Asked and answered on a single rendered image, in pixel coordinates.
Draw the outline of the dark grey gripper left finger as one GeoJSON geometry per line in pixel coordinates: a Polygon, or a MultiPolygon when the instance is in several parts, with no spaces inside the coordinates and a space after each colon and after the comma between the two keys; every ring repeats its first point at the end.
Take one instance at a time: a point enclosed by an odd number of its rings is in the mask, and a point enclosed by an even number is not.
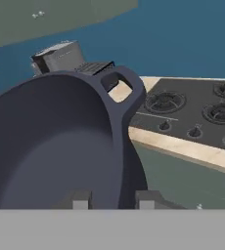
{"type": "Polygon", "coordinates": [[[54,209],[89,210],[92,208],[92,192],[88,190],[71,191],[54,209]]]}

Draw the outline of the dark blue-grey pot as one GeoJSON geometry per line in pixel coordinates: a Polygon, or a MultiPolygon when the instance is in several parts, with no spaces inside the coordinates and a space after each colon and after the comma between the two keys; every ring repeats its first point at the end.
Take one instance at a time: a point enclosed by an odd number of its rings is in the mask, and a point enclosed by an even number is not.
{"type": "Polygon", "coordinates": [[[147,186],[128,126],[145,100],[125,66],[98,76],[59,71],[0,95],[0,209],[132,209],[147,186]]]}

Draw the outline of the grey-green wall cupboards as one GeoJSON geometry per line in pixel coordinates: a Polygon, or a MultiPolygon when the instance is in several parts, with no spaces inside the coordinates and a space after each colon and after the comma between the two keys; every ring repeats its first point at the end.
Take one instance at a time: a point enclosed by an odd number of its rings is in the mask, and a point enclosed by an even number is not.
{"type": "Polygon", "coordinates": [[[0,46],[106,21],[138,0],[0,0],[0,46]]]}

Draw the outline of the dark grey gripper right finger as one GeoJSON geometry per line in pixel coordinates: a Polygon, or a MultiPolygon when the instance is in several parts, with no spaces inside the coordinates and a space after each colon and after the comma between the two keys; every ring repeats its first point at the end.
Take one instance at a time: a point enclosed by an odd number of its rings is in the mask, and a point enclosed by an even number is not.
{"type": "Polygon", "coordinates": [[[136,209],[184,209],[182,205],[166,200],[158,190],[137,190],[135,193],[136,209]]]}

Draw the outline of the black gas hob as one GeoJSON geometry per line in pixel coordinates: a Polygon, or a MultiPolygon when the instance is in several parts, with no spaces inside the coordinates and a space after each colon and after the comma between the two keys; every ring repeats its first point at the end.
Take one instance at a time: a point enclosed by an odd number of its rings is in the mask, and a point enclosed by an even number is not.
{"type": "Polygon", "coordinates": [[[225,149],[225,79],[161,78],[130,125],[167,136],[225,149]],[[169,131],[158,125],[171,122],[169,131]],[[188,131],[200,126],[202,136],[189,138],[188,131]]]}

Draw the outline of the black slotted rack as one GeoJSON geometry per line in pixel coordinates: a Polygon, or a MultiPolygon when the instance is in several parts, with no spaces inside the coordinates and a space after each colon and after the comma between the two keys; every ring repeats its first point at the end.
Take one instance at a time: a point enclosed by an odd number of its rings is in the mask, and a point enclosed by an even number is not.
{"type": "Polygon", "coordinates": [[[76,72],[86,75],[96,75],[102,71],[114,67],[114,62],[85,62],[75,69],[76,72]]]}

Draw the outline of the grey-green base cupboard front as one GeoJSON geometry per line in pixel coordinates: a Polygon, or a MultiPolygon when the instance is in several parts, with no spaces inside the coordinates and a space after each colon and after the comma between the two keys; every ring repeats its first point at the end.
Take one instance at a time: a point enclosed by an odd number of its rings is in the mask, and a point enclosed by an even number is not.
{"type": "Polygon", "coordinates": [[[225,174],[134,143],[149,189],[188,209],[225,209],[225,174]]]}

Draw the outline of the grey metal toaster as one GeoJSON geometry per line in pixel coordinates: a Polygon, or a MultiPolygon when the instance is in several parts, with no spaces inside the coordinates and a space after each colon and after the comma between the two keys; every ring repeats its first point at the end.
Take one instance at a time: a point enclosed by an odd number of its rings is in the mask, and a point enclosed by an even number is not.
{"type": "Polygon", "coordinates": [[[36,76],[59,70],[75,70],[85,63],[77,40],[63,41],[32,55],[31,67],[36,76]]]}

